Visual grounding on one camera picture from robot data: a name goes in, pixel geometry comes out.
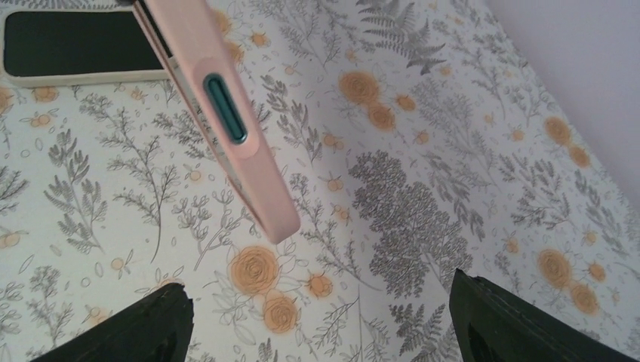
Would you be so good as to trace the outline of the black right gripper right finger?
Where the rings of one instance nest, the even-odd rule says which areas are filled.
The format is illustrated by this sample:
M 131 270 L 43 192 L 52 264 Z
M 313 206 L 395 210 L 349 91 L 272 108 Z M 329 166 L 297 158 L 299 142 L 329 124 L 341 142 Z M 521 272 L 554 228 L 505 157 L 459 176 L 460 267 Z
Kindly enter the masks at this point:
M 464 361 L 596 362 L 631 358 L 486 278 L 454 273 L 449 297 Z

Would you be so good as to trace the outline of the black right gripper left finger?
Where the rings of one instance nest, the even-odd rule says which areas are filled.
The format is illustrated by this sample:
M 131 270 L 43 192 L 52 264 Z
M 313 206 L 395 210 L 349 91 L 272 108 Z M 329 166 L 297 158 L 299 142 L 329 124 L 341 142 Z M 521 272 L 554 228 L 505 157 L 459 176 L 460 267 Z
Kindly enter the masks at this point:
M 193 318 L 184 286 L 169 283 L 35 361 L 184 362 Z

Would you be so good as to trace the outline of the phone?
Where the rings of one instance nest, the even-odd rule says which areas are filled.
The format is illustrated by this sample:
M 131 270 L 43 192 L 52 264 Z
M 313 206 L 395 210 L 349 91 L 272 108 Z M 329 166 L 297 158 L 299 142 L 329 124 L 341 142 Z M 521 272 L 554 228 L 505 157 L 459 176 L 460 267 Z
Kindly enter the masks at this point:
M 21 87 L 169 77 L 127 9 L 9 11 L 1 18 L 1 72 Z

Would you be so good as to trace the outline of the pink phone case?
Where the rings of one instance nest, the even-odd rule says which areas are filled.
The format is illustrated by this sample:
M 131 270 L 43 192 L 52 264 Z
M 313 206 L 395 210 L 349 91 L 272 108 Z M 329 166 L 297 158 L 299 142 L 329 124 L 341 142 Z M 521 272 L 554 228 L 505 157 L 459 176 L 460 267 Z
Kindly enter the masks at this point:
M 203 115 L 218 144 L 210 144 L 266 238 L 295 234 L 300 218 L 263 135 L 223 35 L 205 1 L 133 1 L 149 44 L 186 102 Z

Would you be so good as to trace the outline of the floral patterned table mat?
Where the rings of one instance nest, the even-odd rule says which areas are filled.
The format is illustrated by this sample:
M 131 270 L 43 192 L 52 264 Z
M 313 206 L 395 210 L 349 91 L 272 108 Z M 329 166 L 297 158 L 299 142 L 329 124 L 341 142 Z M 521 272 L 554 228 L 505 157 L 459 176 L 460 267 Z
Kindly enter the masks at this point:
M 1 359 L 170 283 L 189 361 L 459 361 L 454 273 L 639 358 L 639 215 L 483 1 L 212 1 L 301 228 L 169 80 L 1 75 Z

